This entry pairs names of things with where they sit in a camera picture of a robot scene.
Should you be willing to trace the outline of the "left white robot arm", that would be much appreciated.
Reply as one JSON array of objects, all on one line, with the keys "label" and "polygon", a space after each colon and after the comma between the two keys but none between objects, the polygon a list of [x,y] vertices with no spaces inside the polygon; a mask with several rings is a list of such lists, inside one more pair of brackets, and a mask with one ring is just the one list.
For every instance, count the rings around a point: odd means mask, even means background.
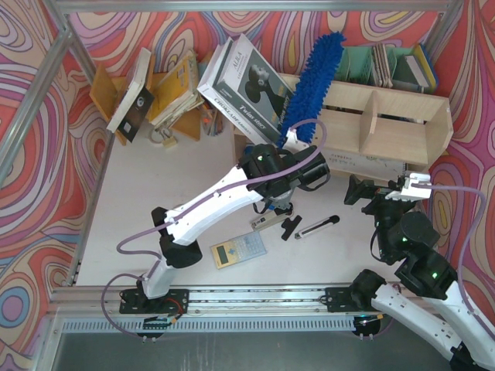
[{"label": "left white robot arm", "polygon": [[330,178],[326,159],[315,145],[297,141],[288,133],[287,145],[255,145],[216,184],[175,209],[152,211],[160,233],[161,257],[143,276],[139,289],[148,300],[164,297],[176,271],[202,258],[198,237],[237,210],[263,202],[283,211],[292,208],[296,189],[313,192]]}]

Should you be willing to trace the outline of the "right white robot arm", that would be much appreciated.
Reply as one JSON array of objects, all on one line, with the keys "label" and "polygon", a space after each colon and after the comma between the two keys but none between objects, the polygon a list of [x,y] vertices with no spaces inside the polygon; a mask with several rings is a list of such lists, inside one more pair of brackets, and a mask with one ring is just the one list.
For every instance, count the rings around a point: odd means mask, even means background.
[{"label": "right white robot arm", "polygon": [[352,206],[359,199],[368,200],[361,211],[374,218],[377,260],[389,266],[399,263],[394,274],[400,283],[438,313],[410,301],[369,269],[349,286],[350,300],[362,311],[372,308],[390,315],[421,336],[453,370],[492,370],[494,326],[470,301],[460,267],[453,267],[435,250],[440,235],[430,219],[413,210],[416,202],[440,188],[431,184],[428,174],[414,172],[385,187],[349,177],[344,202]]}]

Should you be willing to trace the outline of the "blue microfiber duster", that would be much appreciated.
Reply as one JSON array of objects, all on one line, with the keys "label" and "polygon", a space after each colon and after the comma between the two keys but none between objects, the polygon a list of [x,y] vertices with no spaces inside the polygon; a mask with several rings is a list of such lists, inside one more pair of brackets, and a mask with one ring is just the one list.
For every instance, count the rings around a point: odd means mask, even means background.
[{"label": "blue microfiber duster", "polygon": [[288,131],[304,120],[308,122],[295,129],[297,139],[305,143],[312,142],[316,133],[316,119],[339,67],[345,40],[341,32],[332,32],[320,36],[314,42],[287,106],[277,141],[279,148],[285,144]]}]

